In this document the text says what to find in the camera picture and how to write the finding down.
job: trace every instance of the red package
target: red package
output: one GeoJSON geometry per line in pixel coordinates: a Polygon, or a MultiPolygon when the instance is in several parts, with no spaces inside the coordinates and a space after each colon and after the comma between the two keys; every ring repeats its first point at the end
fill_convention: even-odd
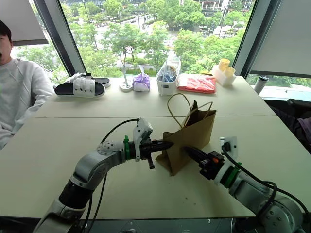
{"type": "Polygon", "coordinates": [[[178,90],[213,94],[215,78],[204,74],[180,74],[178,90]]]}

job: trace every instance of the white basket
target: white basket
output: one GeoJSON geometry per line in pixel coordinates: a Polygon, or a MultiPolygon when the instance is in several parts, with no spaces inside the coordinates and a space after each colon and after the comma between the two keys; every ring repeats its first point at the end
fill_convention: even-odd
{"type": "Polygon", "coordinates": [[[168,66],[174,66],[177,67],[176,69],[176,79],[174,82],[163,82],[160,81],[159,78],[159,73],[160,71],[156,74],[156,82],[157,82],[157,89],[159,91],[159,94],[161,96],[167,95],[171,96],[176,92],[177,86],[178,86],[178,81],[179,81],[179,71],[180,71],[180,66],[181,62],[175,62],[175,61],[167,61],[168,66]]]}
{"type": "Polygon", "coordinates": [[[213,69],[211,70],[211,74],[215,77],[216,81],[221,85],[221,86],[229,86],[233,84],[233,81],[237,76],[234,74],[232,77],[228,78],[224,72],[222,72],[219,68],[218,65],[215,65],[213,69]]]}

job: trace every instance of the table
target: table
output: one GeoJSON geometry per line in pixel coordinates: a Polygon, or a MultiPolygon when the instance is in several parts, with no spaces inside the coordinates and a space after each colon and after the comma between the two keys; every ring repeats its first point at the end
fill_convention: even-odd
{"type": "MultiPolygon", "coordinates": [[[[98,99],[51,97],[35,117],[170,117],[167,109],[169,96],[160,96],[156,79],[151,78],[149,93],[124,93],[119,89],[123,78],[111,78],[107,93],[98,99]]],[[[217,116],[264,116],[275,113],[256,94],[242,76],[238,76],[231,87],[216,83],[216,93],[204,95],[183,91],[190,103],[198,105],[213,101],[217,116]]],[[[172,99],[170,106],[177,117],[184,117],[189,111],[182,96],[172,99]]]]}
{"type": "MultiPolygon", "coordinates": [[[[0,151],[0,216],[42,217],[59,196],[78,160],[128,118],[32,118],[0,151]]],[[[171,117],[151,117],[152,139],[174,132],[171,117]]],[[[131,135],[134,123],[111,140],[131,135]]],[[[276,116],[217,116],[205,152],[220,152],[219,137],[238,137],[239,161],[263,180],[296,195],[311,209],[311,156],[276,116]]],[[[100,188],[94,194],[97,203],[100,188]]],[[[194,218],[253,216],[189,163],[176,176],[157,162],[128,161],[109,171],[98,218],[194,218]]]]}

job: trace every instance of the brown paper bag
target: brown paper bag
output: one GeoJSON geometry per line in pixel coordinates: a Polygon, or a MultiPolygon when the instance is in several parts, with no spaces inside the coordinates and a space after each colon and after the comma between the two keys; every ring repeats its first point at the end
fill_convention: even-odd
{"type": "Polygon", "coordinates": [[[184,146],[202,149],[209,143],[216,111],[210,110],[212,102],[198,107],[196,101],[194,101],[191,108],[187,97],[181,93],[177,93],[171,96],[171,98],[168,100],[168,109],[181,129],[174,133],[163,133],[163,140],[174,142],[174,145],[163,151],[161,155],[157,156],[156,160],[174,176],[190,161],[190,157],[182,149],[184,146]],[[190,112],[185,118],[183,126],[175,118],[169,107],[169,101],[176,95],[182,95],[188,102],[190,108],[190,112]],[[199,110],[199,108],[208,104],[210,104],[208,110],[199,110]]]}

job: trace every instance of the purple pouch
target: purple pouch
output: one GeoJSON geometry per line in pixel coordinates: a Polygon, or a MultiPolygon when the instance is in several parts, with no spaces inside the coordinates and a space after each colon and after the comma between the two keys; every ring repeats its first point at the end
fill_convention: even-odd
{"type": "Polygon", "coordinates": [[[150,91],[150,78],[148,74],[144,73],[144,69],[139,65],[141,73],[133,79],[133,90],[141,92],[150,91]]]}

